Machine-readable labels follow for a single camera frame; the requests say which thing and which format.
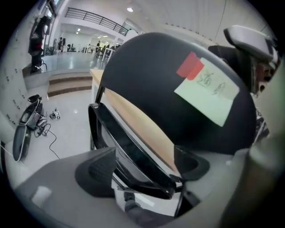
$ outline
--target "paper note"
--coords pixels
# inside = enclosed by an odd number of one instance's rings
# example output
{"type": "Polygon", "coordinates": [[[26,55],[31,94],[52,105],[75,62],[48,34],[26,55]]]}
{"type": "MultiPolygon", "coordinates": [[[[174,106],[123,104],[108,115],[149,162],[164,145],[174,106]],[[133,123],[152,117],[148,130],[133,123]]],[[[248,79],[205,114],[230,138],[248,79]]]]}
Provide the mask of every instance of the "paper note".
{"type": "Polygon", "coordinates": [[[184,75],[190,75],[190,77],[186,76],[174,92],[214,123],[223,126],[240,89],[223,71],[207,59],[201,58],[200,61],[195,62],[190,72],[184,72],[184,75]],[[196,71],[197,65],[198,69],[203,65],[199,72],[196,71]]]}

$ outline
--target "white ceiling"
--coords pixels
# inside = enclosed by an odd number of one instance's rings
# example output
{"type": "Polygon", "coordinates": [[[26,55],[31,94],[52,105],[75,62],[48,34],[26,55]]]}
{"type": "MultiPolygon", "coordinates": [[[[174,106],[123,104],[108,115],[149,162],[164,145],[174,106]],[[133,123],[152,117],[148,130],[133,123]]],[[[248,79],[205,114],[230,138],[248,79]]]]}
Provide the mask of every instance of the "white ceiling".
{"type": "Polygon", "coordinates": [[[80,31],[78,32],[79,34],[88,35],[95,38],[101,37],[101,39],[104,39],[107,42],[111,42],[112,40],[115,39],[114,36],[93,28],[79,26],[75,24],[61,24],[61,31],[64,33],[76,33],[78,29],[80,29],[80,31]]]}
{"type": "MultiPolygon", "coordinates": [[[[75,0],[84,4],[91,0],[75,0]]],[[[229,45],[223,30],[235,24],[272,35],[266,21],[247,0],[92,0],[116,9],[144,32],[164,32],[184,39],[192,33],[229,45]]]]}

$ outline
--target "white tiled floor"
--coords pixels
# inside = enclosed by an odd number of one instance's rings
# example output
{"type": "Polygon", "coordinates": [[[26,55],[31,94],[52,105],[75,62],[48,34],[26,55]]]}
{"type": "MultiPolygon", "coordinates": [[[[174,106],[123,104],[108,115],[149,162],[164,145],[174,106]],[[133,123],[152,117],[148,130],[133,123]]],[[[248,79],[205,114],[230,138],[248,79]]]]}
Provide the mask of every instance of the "white tiled floor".
{"type": "MultiPolygon", "coordinates": [[[[46,86],[35,88],[29,91],[30,95],[44,95],[46,86]]],[[[88,105],[90,104],[91,90],[73,92],[57,95],[47,99],[42,97],[44,112],[51,113],[56,107],[61,114],[61,119],[56,121],[48,120],[51,124],[51,132],[57,136],[57,140],[51,149],[59,158],[65,158],[89,151],[90,128],[88,120],[88,105]]],[[[30,175],[43,167],[45,164],[58,159],[49,150],[49,145],[55,137],[48,133],[46,137],[35,138],[32,133],[29,151],[25,159],[16,163],[7,154],[6,167],[12,188],[16,188],[30,175]]],[[[12,142],[6,145],[8,151],[12,151],[12,142]]]]}

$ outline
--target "staircase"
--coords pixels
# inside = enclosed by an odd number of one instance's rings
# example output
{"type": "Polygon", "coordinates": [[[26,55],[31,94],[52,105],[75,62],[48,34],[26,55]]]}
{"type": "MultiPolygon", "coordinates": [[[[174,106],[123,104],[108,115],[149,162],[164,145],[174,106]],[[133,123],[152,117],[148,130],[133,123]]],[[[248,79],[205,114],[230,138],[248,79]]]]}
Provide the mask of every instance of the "staircase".
{"type": "Polygon", "coordinates": [[[90,73],[65,73],[53,75],[49,78],[48,96],[90,90],[92,88],[92,76],[90,73]]]}

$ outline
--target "balcony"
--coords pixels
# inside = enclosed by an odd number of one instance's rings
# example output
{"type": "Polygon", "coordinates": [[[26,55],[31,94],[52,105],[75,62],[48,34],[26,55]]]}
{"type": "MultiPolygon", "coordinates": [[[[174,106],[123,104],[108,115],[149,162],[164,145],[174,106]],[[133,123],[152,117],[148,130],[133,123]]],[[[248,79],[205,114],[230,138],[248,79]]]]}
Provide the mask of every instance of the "balcony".
{"type": "Polygon", "coordinates": [[[104,27],[107,27],[109,29],[112,29],[123,36],[126,36],[128,30],[121,25],[117,24],[116,22],[109,20],[108,18],[105,18],[103,16],[100,16],[95,13],[91,13],[85,10],[81,9],[75,9],[75,8],[68,8],[65,17],[71,17],[81,20],[90,21],[99,25],[102,25],[104,27]]]}

